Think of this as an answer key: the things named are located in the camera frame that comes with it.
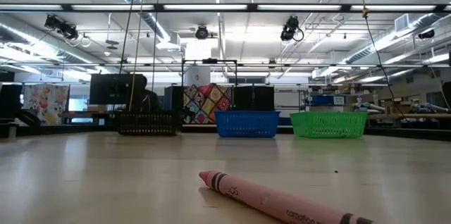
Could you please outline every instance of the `green basket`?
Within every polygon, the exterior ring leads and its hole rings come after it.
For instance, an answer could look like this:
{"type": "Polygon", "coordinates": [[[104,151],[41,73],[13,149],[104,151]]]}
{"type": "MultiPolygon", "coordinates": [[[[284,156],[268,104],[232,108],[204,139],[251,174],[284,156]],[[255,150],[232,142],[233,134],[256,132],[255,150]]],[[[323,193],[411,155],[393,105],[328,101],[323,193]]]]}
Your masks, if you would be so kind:
{"type": "Polygon", "coordinates": [[[357,138],[364,134],[364,112],[301,112],[290,114],[293,130],[299,137],[357,138]]]}

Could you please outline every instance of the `patterned fabric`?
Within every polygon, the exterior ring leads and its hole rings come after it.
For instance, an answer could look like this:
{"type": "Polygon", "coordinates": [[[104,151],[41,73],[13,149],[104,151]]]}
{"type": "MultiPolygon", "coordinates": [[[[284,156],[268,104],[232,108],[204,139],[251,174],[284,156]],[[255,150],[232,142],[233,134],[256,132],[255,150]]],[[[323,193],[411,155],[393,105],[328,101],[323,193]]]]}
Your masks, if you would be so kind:
{"type": "Polygon", "coordinates": [[[195,115],[187,117],[186,123],[215,123],[214,111],[227,111],[230,108],[232,89],[227,86],[208,84],[184,88],[183,106],[195,115]]]}
{"type": "Polygon", "coordinates": [[[23,108],[37,110],[42,125],[60,125],[59,114],[66,111],[69,86],[48,84],[27,85],[23,95],[23,108]]]}

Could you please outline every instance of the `crayon tip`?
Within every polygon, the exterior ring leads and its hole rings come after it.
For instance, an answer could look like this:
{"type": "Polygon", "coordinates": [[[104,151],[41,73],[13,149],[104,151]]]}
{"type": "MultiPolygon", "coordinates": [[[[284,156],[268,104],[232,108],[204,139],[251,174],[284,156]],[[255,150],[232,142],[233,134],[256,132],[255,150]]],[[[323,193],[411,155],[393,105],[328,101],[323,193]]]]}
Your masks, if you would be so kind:
{"type": "Polygon", "coordinates": [[[206,177],[208,176],[208,172],[199,172],[199,177],[200,179],[202,179],[204,182],[206,182],[206,177]]]}

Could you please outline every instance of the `plastic basket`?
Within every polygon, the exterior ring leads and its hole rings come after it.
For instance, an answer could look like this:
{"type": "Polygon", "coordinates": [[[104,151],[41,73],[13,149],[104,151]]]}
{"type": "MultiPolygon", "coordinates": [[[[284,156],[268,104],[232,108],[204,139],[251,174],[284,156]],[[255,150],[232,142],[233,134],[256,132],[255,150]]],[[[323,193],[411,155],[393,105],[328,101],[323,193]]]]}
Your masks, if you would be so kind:
{"type": "Polygon", "coordinates": [[[120,135],[168,135],[174,136],[181,128],[181,119],[175,111],[118,112],[120,135]]]}
{"type": "Polygon", "coordinates": [[[274,137],[280,111],[215,111],[221,137],[274,137]]]}
{"type": "Polygon", "coordinates": [[[302,112],[290,114],[290,117],[299,137],[357,138],[364,134],[367,115],[363,112],[302,112]]]}

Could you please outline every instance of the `black basket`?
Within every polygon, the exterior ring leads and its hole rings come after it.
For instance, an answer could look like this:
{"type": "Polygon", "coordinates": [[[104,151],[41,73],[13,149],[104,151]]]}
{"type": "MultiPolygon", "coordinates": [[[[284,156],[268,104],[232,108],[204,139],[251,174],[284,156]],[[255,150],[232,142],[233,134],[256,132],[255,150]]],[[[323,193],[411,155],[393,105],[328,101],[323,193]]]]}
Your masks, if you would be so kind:
{"type": "Polygon", "coordinates": [[[178,112],[117,112],[120,135],[168,135],[174,136],[182,126],[178,112]]]}

